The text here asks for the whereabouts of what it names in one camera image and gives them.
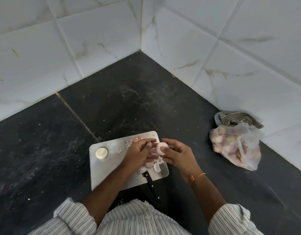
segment striped shirt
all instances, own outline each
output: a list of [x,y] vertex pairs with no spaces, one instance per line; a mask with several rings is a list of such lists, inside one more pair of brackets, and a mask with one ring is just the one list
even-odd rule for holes
[[[250,221],[250,212],[241,205],[225,204],[213,216],[209,234],[261,235]],[[190,234],[176,221],[160,213],[149,203],[133,200],[106,214],[97,228],[86,207],[67,198],[55,211],[54,218],[30,235],[181,235]]]

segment cutting board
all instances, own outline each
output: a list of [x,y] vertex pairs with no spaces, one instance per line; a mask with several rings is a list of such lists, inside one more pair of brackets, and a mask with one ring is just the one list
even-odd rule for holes
[[[98,186],[116,167],[121,163],[127,150],[125,148],[125,142],[133,140],[136,137],[141,136],[143,138],[155,138],[159,142],[158,135],[155,131],[150,131],[146,133],[136,134],[124,138],[118,138],[110,140],[107,142],[100,142],[90,146],[90,169],[91,169],[91,186],[92,190]],[[104,159],[98,159],[95,156],[96,151],[99,148],[106,148],[108,150],[108,155]],[[152,180],[158,180],[169,175],[169,170],[167,163],[162,163],[159,165],[161,171],[155,172],[154,168],[148,169],[148,172]],[[146,178],[137,172],[133,173],[128,179],[122,189],[128,189],[134,186],[139,186],[141,184],[147,183]]]

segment hand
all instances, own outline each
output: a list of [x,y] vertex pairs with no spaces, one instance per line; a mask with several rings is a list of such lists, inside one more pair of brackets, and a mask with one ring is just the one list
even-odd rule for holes
[[144,166],[146,162],[153,162],[154,159],[158,159],[158,156],[150,154],[153,142],[156,142],[155,138],[145,138],[133,143],[119,167],[131,175],[140,169],[141,166]]
[[176,166],[185,182],[190,184],[191,175],[195,178],[203,173],[189,146],[174,139],[163,138],[162,141],[169,145],[169,148],[160,148],[165,153],[162,160]]

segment cloth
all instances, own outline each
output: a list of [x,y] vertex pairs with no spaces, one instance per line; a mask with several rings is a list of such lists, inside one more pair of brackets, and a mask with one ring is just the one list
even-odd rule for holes
[[[250,212],[241,205],[223,205],[209,225],[211,235],[262,235],[250,221]],[[54,218],[30,235],[106,235],[159,234],[188,235],[172,218],[160,213],[147,202],[132,200],[106,214],[96,230],[96,223],[81,203],[66,199],[54,212]]]
[[222,124],[225,126],[236,126],[242,122],[247,123],[248,125],[253,125],[258,129],[264,127],[261,123],[255,120],[253,116],[246,112],[220,111],[215,114],[215,123],[217,126]]

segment plastic bag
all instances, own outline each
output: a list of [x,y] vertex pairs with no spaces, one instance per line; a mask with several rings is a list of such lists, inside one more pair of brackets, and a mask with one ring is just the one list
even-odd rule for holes
[[219,125],[210,131],[209,138],[213,150],[234,165],[250,171],[257,170],[261,158],[259,140],[264,138],[264,133],[255,126],[246,123],[234,127]]

